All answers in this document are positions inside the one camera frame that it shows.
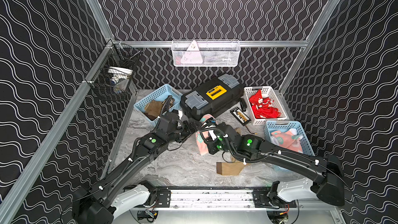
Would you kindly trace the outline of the tan plain sock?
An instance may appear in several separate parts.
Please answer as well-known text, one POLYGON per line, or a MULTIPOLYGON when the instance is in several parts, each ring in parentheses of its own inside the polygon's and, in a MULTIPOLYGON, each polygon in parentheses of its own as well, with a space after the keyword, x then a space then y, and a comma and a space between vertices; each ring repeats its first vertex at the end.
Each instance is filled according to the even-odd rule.
POLYGON ((241 173, 241 171, 246 167, 243 162, 217 162, 216 163, 216 172, 219 175, 223 176, 237 176, 241 173))

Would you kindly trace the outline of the brown sock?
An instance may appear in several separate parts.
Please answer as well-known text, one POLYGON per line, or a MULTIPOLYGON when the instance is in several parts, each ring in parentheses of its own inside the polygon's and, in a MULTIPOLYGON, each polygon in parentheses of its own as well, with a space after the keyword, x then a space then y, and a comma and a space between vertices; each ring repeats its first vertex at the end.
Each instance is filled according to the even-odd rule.
POLYGON ((152 100, 151 102, 147 103, 144 107, 144 114, 150 120, 154 121, 159 117, 160 112, 163 108, 163 102, 152 100))

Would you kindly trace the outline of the red santa sock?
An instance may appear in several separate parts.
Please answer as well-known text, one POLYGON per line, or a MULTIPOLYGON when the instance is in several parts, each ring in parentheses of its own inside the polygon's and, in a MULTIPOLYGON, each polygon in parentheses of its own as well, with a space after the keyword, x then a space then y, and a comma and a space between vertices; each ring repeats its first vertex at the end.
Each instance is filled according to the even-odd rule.
POLYGON ((258 90, 254 95, 249 98, 250 105, 263 105, 272 107, 273 100, 269 97, 263 97, 261 90, 258 90))

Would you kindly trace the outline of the pink sock edge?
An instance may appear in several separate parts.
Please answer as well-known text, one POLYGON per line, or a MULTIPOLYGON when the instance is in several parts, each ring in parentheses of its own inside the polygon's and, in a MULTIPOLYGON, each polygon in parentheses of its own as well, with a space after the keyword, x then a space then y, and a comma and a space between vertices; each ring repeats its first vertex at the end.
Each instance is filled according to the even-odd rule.
MULTIPOLYGON (((204 116, 200 119, 201 125, 203 125, 204 122, 207 121, 207 120, 209 120, 209 119, 214 119, 213 115, 211 115, 211 114, 206 114, 206 115, 204 115, 204 116)), ((196 142, 197 142, 197 145, 198 145, 198 148, 199 148, 200 155, 203 156, 203 155, 207 154, 207 153, 208 153, 207 145, 205 144, 205 142, 204 142, 204 140, 203 140, 203 138, 201 137, 201 135, 200 135, 199 132, 196 132, 196 133, 195 133, 195 138, 196 138, 196 142)))

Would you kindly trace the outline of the red white striped sock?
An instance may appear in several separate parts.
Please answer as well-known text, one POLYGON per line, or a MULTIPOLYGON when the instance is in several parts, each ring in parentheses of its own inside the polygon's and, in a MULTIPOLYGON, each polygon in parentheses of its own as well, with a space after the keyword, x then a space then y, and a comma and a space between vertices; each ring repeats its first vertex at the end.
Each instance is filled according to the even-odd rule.
POLYGON ((271 119, 271 118, 279 118, 281 116, 279 110, 274 107, 268 107, 263 105, 252 105, 251 109, 256 119, 271 119))

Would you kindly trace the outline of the pink dotted sock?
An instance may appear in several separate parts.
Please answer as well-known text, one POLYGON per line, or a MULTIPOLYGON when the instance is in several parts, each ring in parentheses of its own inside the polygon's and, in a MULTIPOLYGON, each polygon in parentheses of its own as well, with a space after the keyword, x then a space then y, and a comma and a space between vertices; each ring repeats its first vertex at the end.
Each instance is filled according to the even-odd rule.
POLYGON ((287 132, 280 130, 271 132, 271 142, 274 145, 289 149, 295 152, 303 153, 301 140, 304 135, 299 135, 297 129, 291 128, 287 132))

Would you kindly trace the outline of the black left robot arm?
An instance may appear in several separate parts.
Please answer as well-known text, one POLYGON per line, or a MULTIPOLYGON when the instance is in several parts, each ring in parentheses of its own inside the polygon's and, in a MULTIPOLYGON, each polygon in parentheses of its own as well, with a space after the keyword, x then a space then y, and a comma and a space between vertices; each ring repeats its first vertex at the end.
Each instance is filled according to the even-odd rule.
POLYGON ((111 224, 130 209, 155 203, 157 189, 141 183, 122 192, 127 182, 168 149, 169 143, 182 143, 201 127, 190 118, 181 121, 178 114, 166 112, 155 128, 136 139, 131 154, 102 180, 89 189, 79 188, 72 201, 72 219, 78 224, 111 224))

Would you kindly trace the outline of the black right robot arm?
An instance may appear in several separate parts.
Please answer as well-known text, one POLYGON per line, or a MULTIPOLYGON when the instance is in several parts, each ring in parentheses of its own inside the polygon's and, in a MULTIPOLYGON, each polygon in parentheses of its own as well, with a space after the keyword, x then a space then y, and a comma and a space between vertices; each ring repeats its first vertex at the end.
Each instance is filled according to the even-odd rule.
POLYGON ((334 206, 344 206, 346 184, 342 164, 336 156, 305 155, 255 135, 240 135, 225 123, 205 124, 198 133, 203 136, 205 132, 213 133, 207 138, 203 137, 210 154, 223 150, 239 162, 264 162, 298 173, 312 181, 309 190, 319 200, 334 206))

